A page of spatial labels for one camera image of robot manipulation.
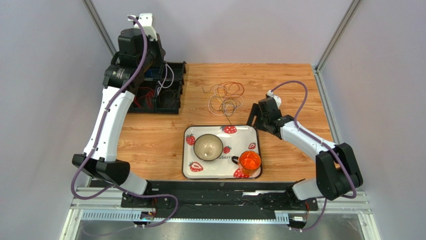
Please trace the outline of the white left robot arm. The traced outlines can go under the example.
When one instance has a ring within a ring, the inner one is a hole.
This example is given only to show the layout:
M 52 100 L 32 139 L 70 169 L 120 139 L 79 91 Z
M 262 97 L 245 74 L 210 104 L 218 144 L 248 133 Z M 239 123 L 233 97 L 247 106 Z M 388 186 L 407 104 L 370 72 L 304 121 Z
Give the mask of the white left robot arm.
M 148 27 L 122 30 L 118 45 L 118 52 L 104 72 L 102 101 L 91 137 L 83 152 L 72 158 L 77 172 L 71 191 L 79 199 L 75 182 L 81 172 L 133 195 L 144 194 L 149 185 L 131 172 L 129 162 L 117 158 L 117 148 L 124 120 L 145 72 L 163 62 L 165 51 L 158 35 Z

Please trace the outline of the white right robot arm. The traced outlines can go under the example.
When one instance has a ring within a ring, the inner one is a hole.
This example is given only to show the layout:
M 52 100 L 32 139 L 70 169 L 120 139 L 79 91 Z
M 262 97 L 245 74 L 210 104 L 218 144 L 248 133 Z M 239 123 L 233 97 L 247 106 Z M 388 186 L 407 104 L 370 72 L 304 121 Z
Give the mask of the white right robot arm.
M 314 178 L 299 180 L 286 187 L 286 198 L 291 204 L 311 198 L 333 201 L 339 197 L 356 197 L 356 190 L 364 180 L 349 144 L 320 139 L 293 116 L 282 115 L 273 97 L 252 105 L 247 125 L 293 144 L 314 161 Z

